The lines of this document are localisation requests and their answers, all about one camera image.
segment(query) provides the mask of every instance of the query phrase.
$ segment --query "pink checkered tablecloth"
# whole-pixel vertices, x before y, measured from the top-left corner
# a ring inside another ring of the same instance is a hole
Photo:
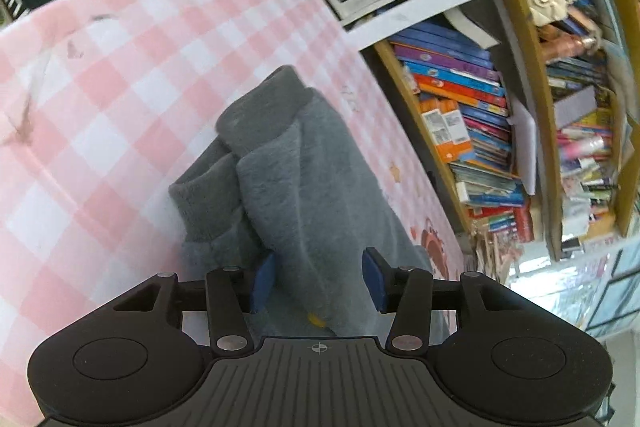
[[[459,274],[427,175],[322,0],[57,0],[0,34],[1,417],[41,418],[26,366],[44,338],[156,272],[180,275],[167,187],[222,110],[283,64],[340,112],[439,274]]]

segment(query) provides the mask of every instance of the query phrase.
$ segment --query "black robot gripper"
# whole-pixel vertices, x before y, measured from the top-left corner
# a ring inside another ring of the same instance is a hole
[[[596,426],[612,365],[589,335],[476,272],[459,282],[391,268],[374,248],[362,273],[377,311],[373,337],[263,338],[259,311],[274,254],[205,280],[161,273],[44,341],[28,380],[47,427]],[[458,330],[430,346],[431,312]],[[182,312],[206,312],[209,346],[183,333]]]

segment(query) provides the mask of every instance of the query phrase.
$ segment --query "metal screw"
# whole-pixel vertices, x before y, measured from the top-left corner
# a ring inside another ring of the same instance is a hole
[[[224,337],[220,337],[216,342],[216,346],[225,351],[238,351],[246,347],[246,344],[246,338],[240,335],[225,335]]]
[[[401,351],[415,351],[422,347],[422,341],[413,335],[399,335],[391,341],[391,345]]]

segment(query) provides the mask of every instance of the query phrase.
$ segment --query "crosshair mark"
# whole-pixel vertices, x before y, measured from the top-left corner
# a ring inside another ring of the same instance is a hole
[[[327,349],[331,349],[331,347],[327,346],[326,344],[323,343],[317,343],[314,344],[313,346],[309,347],[309,349],[311,349],[312,351],[314,351],[315,353],[324,353]]]

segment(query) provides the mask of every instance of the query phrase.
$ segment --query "gray fleece cloth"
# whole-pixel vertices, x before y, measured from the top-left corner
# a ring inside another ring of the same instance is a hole
[[[371,302],[363,250],[376,247],[391,266],[431,271],[431,264],[337,112],[284,66],[234,102],[216,128],[218,139],[170,189],[187,226],[189,264],[204,270],[194,276],[225,264],[250,266],[264,245],[276,253],[278,272],[266,309],[249,320],[254,331],[377,335],[384,343],[393,315],[380,315]],[[256,250],[241,251],[245,237]],[[308,312],[330,332],[310,328]],[[433,315],[431,343],[439,343],[447,328],[441,313]]]

